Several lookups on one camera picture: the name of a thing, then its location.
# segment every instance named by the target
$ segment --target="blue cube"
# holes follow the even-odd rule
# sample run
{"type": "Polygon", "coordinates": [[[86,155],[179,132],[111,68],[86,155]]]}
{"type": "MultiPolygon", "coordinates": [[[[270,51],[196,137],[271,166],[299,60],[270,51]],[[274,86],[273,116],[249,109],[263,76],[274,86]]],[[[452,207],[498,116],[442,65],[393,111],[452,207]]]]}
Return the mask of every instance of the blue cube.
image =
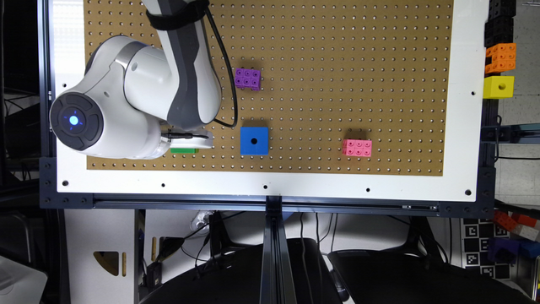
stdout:
{"type": "Polygon", "coordinates": [[[268,128],[240,128],[241,155],[268,155],[268,128]]]}

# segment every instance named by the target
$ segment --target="green block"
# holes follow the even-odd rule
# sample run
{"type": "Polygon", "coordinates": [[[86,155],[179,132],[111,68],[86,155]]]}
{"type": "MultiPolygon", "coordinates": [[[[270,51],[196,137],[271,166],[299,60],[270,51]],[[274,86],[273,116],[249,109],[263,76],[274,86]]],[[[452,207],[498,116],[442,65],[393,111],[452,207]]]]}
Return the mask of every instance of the green block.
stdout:
{"type": "Polygon", "coordinates": [[[195,154],[198,151],[199,149],[180,149],[180,148],[173,148],[170,150],[170,152],[174,154],[195,154]]]}

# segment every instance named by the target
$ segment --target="pink lego brick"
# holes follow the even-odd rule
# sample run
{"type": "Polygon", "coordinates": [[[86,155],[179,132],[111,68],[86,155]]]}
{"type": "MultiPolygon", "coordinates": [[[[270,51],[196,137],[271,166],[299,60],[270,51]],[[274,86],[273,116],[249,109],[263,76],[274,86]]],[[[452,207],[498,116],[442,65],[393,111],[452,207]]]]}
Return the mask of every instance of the pink lego brick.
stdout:
{"type": "Polygon", "coordinates": [[[235,85],[238,89],[261,90],[261,71],[247,68],[237,68],[235,85]]]}
{"type": "Polygon", "coordinates": [[[371,157],[371,141],[359,139],[345,139],[342,152],[347,156],[371,157]]]}

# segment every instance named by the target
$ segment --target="yellow block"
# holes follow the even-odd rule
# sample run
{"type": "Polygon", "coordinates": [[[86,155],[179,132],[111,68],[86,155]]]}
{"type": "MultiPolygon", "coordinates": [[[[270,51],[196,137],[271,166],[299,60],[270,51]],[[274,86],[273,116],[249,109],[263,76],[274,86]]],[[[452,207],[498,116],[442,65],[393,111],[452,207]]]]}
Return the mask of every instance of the yellow block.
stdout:
{"type": "Polygon", "coordinates": [[[514,76],[491,76],[483,79],[483,98],[502,99],[514,96],[514,76]]]}

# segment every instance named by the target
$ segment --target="purple lego brick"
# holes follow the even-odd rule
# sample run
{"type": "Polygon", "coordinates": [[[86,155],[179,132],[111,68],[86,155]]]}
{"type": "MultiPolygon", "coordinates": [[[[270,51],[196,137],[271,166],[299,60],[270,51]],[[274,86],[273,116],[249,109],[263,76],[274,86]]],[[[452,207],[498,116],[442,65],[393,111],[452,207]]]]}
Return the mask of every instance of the purple lego brick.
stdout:
{"type": "Polygon", "coordinates": [[[516,263],[520,243],[516,240],[504,238],[490,238],[488,247],[488,260],[496,263],[516,263]]]}
{"type": "Polygon", "coordinates": [[[261,71],[247,68],[237,68],[235,72],[235,86],[238,89],[260,90],[261,71]]]}

